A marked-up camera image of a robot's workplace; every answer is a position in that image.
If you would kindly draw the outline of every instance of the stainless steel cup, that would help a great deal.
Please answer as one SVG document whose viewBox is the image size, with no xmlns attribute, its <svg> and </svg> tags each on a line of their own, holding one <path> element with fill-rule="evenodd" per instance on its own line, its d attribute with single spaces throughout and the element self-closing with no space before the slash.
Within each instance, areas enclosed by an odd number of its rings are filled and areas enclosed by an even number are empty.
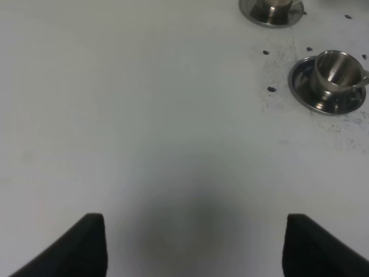
<svg viewBox="0 0 369 277">
<path fill-rule="evenodd" d="M 369 72 L 353 56 L 329 50 L 316 58 L 310 84 L 320 99 L 339 99 L 368 85 Z"/>
<path fill-rule="evenodd" d="M 292 4 L 301 0 L 257 0 L 256 7 L 268 17 L 286 17 Z"/>
</svg>

